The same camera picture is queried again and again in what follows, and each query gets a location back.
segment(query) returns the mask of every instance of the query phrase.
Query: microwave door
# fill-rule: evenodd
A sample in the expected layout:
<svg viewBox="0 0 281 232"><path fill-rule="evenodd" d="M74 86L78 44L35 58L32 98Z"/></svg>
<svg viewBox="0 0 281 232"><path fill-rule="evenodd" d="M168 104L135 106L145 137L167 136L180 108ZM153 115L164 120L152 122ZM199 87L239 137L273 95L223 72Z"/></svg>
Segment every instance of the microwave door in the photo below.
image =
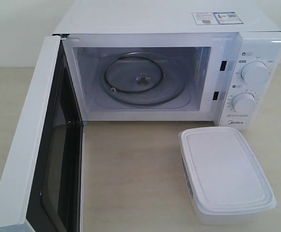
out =
<svg viewBox="0 0 281 232"><path fill-rule="evenodd" d="M80 231L82 128L62 42L46 37L0 181L0 231Z"/></svg>

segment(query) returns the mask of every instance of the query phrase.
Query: plastic food container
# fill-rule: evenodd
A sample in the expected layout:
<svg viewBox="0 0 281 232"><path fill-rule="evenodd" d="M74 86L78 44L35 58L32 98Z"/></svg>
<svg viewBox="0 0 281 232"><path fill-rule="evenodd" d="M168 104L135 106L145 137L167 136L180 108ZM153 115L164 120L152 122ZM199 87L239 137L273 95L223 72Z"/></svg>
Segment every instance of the plastic food container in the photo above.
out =
<svg viewBox="0 0 281 232"><path fill-rule="evenodd" d="M192 206L204 224L238 224L274 208L273 191L242 134L229 127L185 130L182 164Z"/></svg>

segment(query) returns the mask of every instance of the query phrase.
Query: control panel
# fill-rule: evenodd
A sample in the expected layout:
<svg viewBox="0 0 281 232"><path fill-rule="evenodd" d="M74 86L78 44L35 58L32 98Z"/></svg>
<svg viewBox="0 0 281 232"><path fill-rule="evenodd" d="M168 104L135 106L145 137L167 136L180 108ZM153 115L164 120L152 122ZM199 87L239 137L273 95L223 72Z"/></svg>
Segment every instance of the control panel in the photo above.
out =
<svg viewBox="0 0 281 232"><path fill-rule="evenodd" d="M251 126L281 56L281 32L241 32L241 48L219 126Z"/></svg>

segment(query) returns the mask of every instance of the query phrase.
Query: white microwave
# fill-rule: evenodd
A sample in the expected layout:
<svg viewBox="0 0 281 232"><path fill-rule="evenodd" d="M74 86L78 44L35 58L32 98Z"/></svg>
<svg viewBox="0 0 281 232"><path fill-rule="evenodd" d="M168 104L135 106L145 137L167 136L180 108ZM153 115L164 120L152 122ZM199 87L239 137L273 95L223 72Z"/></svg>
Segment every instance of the white microwave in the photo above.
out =
<svg viewBox="0 0 281 232"><path fill-rule="evenodd" d="M0 182L0 232L82 232L88 121L249 128L281 31L241 0L77 0L46 37Z"/></svg>

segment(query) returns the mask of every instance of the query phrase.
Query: countertop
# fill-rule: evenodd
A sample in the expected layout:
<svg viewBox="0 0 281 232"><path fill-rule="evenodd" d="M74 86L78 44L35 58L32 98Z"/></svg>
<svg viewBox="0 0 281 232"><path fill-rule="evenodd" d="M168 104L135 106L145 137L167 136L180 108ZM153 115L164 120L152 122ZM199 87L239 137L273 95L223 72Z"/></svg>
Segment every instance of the countertop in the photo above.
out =
<svg viewBox="0 0 281 232"><path fill-rule="evenodd" d="M33 69L0 69L0 177ZM277 206L255 222L206 226L192 210L178 133L211 122L91 122L85 127L84 231L281 232L281 65L245 139Z"/></svg>

